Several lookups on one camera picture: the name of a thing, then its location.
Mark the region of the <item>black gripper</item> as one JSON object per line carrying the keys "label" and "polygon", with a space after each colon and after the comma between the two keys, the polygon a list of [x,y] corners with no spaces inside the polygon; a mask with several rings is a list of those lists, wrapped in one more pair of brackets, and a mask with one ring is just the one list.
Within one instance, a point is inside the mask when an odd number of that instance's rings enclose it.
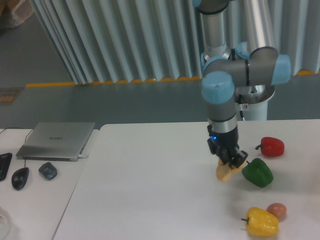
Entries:
{"label": "black gripper", "polygon": [[213,130],[209,124],[207,126],[209,138],[207,140],[211,154],[217,155],[219,165],[228,164],[231,169],[238,169],[243,163],[246,162],[248,153],[240,150],[238,145],[238,127],[224,133],[218,133]]}

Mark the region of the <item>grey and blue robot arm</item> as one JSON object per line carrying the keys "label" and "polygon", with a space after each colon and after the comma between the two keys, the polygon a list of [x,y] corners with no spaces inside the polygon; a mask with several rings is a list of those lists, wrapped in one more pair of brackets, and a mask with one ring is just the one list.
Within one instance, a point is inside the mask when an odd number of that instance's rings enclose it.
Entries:
{"label": "grey and blue robot arm", "polygon": [[193,1],[206,31],[201,95],[208,113],[208,146],[223,165],[239,169],[248,155],[238,145],[236,88],[284,84],[291,78],[292,65],[288,55],[277,51],[265,0],[242,2],[248,49],[227,51],[223,14],[228,5],[227,0]]}

